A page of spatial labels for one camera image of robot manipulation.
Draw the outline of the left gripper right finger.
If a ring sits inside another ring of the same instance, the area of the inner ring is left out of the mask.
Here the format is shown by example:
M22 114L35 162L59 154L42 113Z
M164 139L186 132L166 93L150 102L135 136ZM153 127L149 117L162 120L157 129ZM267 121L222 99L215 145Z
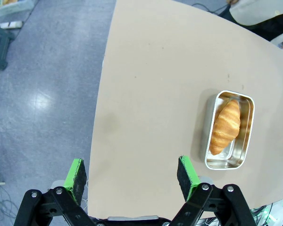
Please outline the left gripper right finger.
M188 156L178 158L177 180L185 203L171 221L172 226L194 226L203 212L213 212L221 226L251 226L249 206L235 184L217 188L202 183Z

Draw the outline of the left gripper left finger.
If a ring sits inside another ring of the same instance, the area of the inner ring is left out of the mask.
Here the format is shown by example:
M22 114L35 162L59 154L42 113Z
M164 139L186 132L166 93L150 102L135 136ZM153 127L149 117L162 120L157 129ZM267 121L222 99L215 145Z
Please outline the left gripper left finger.
M62 186L51 188L46 193L36 189L26 191L14 225L48 226L58 216L62 216L70 226L96 225L81 207L86 182L83 159L74 159Z

